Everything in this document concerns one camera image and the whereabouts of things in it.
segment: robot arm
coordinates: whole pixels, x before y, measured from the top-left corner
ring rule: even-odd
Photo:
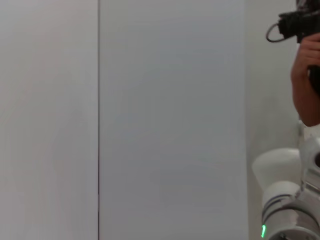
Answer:
[[[263,190],[262,239],[320,240],[320,138],[264,153],[252,168]]]

